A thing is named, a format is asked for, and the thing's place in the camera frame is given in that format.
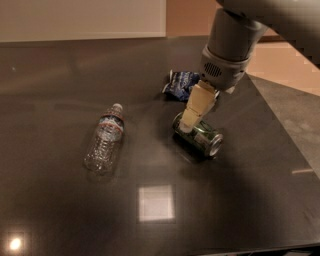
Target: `floor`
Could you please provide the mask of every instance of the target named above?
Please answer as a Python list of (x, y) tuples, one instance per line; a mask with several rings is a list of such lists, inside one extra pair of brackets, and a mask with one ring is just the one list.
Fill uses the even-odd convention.
[(281, 42), (258, 44), (247, 73), (320, 177), (320, 71)]

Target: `wall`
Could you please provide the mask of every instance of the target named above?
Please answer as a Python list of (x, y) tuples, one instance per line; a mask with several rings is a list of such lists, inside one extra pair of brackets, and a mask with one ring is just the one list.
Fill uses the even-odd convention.
[(0, 42), (165, 36), (166, 0), (2, 0)]
[[(168, 0), (167, 36), (208, 35), (217, 8), (215, 0)], [(265, 36), (277, 34), (268, 30)]]

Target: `white wall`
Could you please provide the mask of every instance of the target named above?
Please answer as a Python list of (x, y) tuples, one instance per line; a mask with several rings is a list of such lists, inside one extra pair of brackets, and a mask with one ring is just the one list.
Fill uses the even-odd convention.
[(0, 0), (0, 42), (165, 36), (166, 0)]

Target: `bottle label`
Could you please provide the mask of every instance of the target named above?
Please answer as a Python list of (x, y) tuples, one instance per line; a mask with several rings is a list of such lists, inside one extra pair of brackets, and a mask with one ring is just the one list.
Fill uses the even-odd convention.
[(99, 125), (109, 125), (114, 126), (117, 129), (119, 129), (121, 132), (123, 132), (124, 123), (123, 120), (115, 115), (104, 115), (100, 118)]

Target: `clear plastic bottle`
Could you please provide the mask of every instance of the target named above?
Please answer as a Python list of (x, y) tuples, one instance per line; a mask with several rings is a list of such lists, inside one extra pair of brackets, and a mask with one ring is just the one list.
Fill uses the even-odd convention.
[(116, 103), (99, 120), (84, 158), (84, 164), (89, 170), (97, 175), (113, 173), (123, 129), (122, 106)]

